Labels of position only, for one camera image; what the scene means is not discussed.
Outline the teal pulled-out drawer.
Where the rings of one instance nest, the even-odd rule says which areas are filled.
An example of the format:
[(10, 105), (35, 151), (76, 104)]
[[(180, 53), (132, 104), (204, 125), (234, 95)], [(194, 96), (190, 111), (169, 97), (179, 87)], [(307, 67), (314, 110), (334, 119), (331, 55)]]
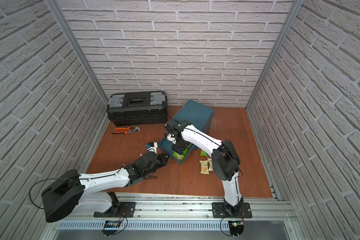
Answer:
[(176, 160), (172, 153), (174, 152), (174, 150), (172, 149), (172, 145), (173, 143), (168, 143), (166, 141), (166, 137), (162, 138), (159, 142), (158, 142), (158, 147), (165, 153), (169, 154), (170, 155), (170, 158), (172, 158), (173, 160), (175, 160), (178, 164), (182, 165), (185, 160), (187, 159), (187, 157), (191, 154), (192, 151), (187, 151), (187, 153), (184, 155), (185, 158), (182, 160), (182, 161), (179, 161), (179, 160)]

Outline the yellow cookie packet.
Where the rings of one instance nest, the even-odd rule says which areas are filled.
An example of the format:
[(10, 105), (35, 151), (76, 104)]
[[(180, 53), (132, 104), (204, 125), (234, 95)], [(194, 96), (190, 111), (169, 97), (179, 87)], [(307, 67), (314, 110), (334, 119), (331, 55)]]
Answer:
[(209, 175), (209, 161), (200, 161), (201, 171), (200, 173), (203, 175)]
[(208, 159), (208, 171), (209, 171), (209, 172), (212, 172), (212, 171), (213, 171), (212, 159)]

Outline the teal drawer cabinet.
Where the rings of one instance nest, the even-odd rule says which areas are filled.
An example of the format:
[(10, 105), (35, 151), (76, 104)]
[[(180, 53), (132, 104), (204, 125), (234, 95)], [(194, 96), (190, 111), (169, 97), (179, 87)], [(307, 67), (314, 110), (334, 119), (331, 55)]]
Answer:
[(173, 117), (176, 121), (188, 121), (197, 129), (208, 133), (211, 127), (214, 110), (210, 107), (188, 100), (185, 105)]

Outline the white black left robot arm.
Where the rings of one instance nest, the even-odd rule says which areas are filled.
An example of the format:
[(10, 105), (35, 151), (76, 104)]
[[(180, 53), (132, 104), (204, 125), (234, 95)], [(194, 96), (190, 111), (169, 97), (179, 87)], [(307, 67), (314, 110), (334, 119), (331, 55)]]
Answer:
[(69, 170), (59, 178), (53, 178), (41, 193), (46, 221), (57, 222), (77, 212), (94, 212), (99, 217), (111, 217), (117, 213), (116, 195), (111, 192), (105, 197), (95, 198), (93, 195), (136, 185), (165, 167), (168, 160), (168, 154), (146, 152), (131, 165), (115, 171), (79, 174), (77, 170)]

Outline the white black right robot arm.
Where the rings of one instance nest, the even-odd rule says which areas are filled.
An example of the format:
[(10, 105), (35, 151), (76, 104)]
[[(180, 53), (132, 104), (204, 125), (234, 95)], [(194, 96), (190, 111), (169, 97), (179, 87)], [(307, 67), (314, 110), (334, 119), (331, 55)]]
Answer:
[(177, 154), (184, 155), (188, 145), (192, 144), (212, 159), (213, 172), (222, 180), (225, 191), (225, 212), (232, 217), (237, 215), (244, 201), (239, 187), (241, 161), (233, 143), (215, 139), (188, 121), (169, 120), (165, 123), (165, 129)]

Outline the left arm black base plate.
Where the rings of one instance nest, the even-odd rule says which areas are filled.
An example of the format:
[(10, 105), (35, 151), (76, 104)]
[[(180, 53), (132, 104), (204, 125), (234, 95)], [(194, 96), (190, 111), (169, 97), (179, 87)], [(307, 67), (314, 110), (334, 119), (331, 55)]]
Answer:
[(94, 212), (94, 218), (132, 218), (135, 212), (136, 202), (120, 202), (119, 205), (112, 205), (104, 213)]

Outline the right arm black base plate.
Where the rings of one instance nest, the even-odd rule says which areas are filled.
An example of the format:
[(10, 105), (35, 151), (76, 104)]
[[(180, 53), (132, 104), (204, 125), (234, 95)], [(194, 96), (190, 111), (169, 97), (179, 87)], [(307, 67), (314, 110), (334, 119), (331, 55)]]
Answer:
[(252, 210), (249, 203), (239, 203), (239, 205), (232, 207), (226, 203), (215, 202), (212, 203), (213, 218), (241, 218), (251, 219), (253, 217)]

